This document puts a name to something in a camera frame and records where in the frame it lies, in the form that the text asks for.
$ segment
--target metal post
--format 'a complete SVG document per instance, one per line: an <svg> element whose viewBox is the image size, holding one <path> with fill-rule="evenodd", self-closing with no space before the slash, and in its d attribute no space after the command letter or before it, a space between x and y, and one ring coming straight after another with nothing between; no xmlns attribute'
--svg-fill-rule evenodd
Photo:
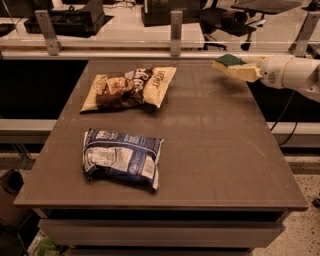
<svg viewBox="0 0 320 256"><path fill-rule="evenodd" d="M181 53L182 11L171 12L171 56L179 56Z"/></svg>
<svg viewBox="0 0 320 256"><path fill-rule="evenodd" d="M56 37L56 32L53 28L48 11L37 10L34 13L46 41L49 55L59 55L59 52L61 51L61 45Z"/></svg>

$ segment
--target white table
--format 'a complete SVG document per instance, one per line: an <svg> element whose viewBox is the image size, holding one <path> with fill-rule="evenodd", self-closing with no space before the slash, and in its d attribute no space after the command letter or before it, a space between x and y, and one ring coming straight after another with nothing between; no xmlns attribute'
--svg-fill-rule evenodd
<svg viewBox="0 0 320 256"><path fill-rule="evenodd" d="M55 10L68 9L67 5L61 5ZM134 8L110 8L104 6L106 15L114 16L106 23L97 35L89 38L79 38L70 36L57 36L58 41L65 51L72 51L81 56L82 51L90 51L93 54L99 49L110 49L124 47L130 49L141 50L145 48L170 48L170 26L144 27L141 19L141 5ZM22 19L17 24L17 31L12 31L0 40L0 49L23 48L21 55L34 50L34 48L42 48L46 46L42 34L29 34L24 27ZM0 19L0 22L10 22L8 18ZM203 47L204 37L198 23L183 24L181 35L182 48L199 48Z"/></svg>

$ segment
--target brown snack bag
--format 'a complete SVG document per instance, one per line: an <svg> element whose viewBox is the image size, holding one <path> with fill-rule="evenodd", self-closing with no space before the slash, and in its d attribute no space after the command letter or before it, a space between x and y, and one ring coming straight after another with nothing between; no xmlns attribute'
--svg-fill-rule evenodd
<svg viewBox="0 0 320 256"><path fill-rule="evenodd" d="M160 108L175 71L175 67L155 67L119 76L96 75L80 112L103 112L143 103Z"/></svg>

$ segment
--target green sponge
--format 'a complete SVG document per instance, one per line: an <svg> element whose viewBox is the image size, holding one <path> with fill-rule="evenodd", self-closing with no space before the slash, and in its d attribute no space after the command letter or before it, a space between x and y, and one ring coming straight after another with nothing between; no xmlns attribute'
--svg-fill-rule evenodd
<svg viewBox="0 0 320 256"><path fill-rule="evenodd" d="M216 62L219 62L223 64L226 67L234 66L234 65L243 65L246 64L244 61L242 61L240 58L233 56L231 54L225 54L217 59L215 59Z"/></svg>

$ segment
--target wrinkled plastic wrapper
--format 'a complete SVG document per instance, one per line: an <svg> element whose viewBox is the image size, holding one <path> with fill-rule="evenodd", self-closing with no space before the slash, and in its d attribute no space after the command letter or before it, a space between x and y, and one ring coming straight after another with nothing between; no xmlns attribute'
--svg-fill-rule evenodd
<svg viewBox="0 0 320 256"><path fill-rule="evenodd" d="M109 177L157 190L162 142L158 138L90 129L84 136L83 172L89 180Z"/></svg>
<svg viewBox="0 0 320 256"><path fill-rule="evenodd" d="M149 103L160 108L175 67L140 68L119 76L96 75L81 113Z"/></svg>

